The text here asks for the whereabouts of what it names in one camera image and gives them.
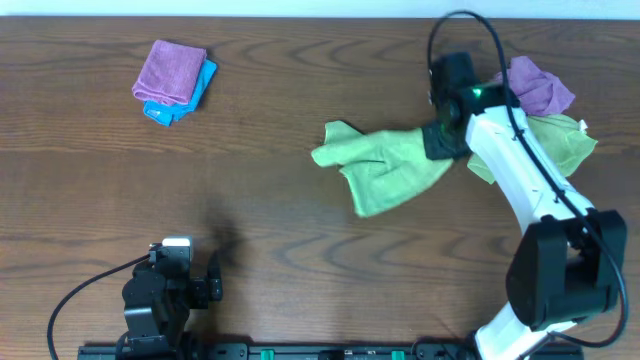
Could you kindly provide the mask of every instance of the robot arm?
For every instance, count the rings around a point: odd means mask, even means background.
[[[476,332],[475,345],[484,360],[526,358],[550,339],[550,332],[563,332],[615,307],[617,279],[583,221],[598,229],[618,267],[626,227],[617,212],[596,211],[569,184],[529,131],[515,95],[505,96],[510,90],[500,84],[481,84],[469,54],[450,54],[430,65],[431,100],[438,121],[423,128],[427,157],[455,158],[470,152],[480,156],[507,197],[523,234],[507,273],[509,302]],[[514,122],[507,98],[512,99]],[[551,184],[577,210],[560,201]],[[571,261],[568,246],[580,251]]]
[[[513,114],[518,127],[524,130],[523,136],[527,143],[553,181],[561,186],[569,200],[586,216],[587,209],[593,208],[593,205],[560,174],[533,133],[528,131],[529,125],[524,111],[514,108]],[[515,138],[506,106],[486,108],[482,114],[471,115],[466,142],[469,149],[479,155],[491,170],[500,189],[509,200],[523,234],[529,224],[540,222],[543,216],[552,215],[557,220],[574,217],[574,214],[558,201],[547,180]]]
[[[533,134],[528,131],[526,114],[522,109],[513,109],[518,127],[523,129],[528,144],[547,168],[556,183],[578,208],[587,215],[591,203],[569,184],[549,159]],[[573,213],[556,199],[556,195],[544,179],[520,142],[515,139],[506,107],[485,109],[469,120],[466,142],[472,152],[487,164],[496,182],[504,192],[516,214],[520,230],[524,234],[530,224],[540,222],[543,216],[551,215],[558,220],[571,219]],[[498,315],[475,336],[478,352],[483,359],[511,360],[525,354],[542,341],[548,331],[565,331],[573,327],[574,321],[552,324],[546,329],[532,331],[523,324],[507,303]]]

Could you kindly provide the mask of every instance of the white wall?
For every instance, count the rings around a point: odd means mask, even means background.
[[[640,19],[640,0],[0,0],[0,15]]]

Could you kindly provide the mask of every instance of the brown wooden surface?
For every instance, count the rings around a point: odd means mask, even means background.
[[[496,21],[506,55],[561,77],[600,142],[571,178],[625,217],[626,336],[592,359],[640,351],[640,23]],[[215,18],[0,19],[0,358],[47,358],[58,301],[150,242],[192,234],[198,261],[222,247],[225,300],[194,312],[209,338],[412,342],[465,336],[505,302],[520,238],[497,186],[456,164],[429,191],[359,219],[346,181],[309,152],[323,124],[409,129],[433,117],[425,45],[432,21]],[[208,49],[219,71],[171,128],[142,115],[131,86],[156,39]],[[472,21],[439,51],[498,69]],[[125,331],[130,271],[88,287],[55,328],[61,358]],[[617,314],[575,334],[609,334]]]

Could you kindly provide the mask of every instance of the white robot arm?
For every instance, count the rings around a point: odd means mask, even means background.
[[[566,196],[583,215],[587,215],[587,209],[593,208],[592,204],[560,174],[535,136],[528,131],[524,111],[515,108],[513,114],[518,128],[525,131],[523,135],[527,143],[547,172],[562,186]],[[487,108],[480,115],[472,115],[466,141],[471,151],[479,155],[493,173],[518,218],[523,234],[530,224],[540,222],[543,216],[551,215],[557,220],[574,217],[558,201],[547,180],[515,138],[506,106]],[[565,331],[575,324],[567,321],[550,325],[544,330],[532,331],[518,320],[511,305],[507,303],[489,324],[478,330],[475,340],[483,359],[512,360],[538,344],[549,331]]]

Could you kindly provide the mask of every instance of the blue cloth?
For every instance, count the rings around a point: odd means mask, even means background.
[[[191,101],[187,105],[174,104],[171,106],[158,104],[155,101],[145,101],[143,112],[148,117],[155,120],[158,124],[169,126],[173,121],[180,121],[180,119],[190,112],[196,110],[200,97],[204,90],[209,85],[213,74],[216,72],[218,66],[209,60],[204,60],[200,73],[198,74],[198,81],[196,87],[193,90],[193,96]]]

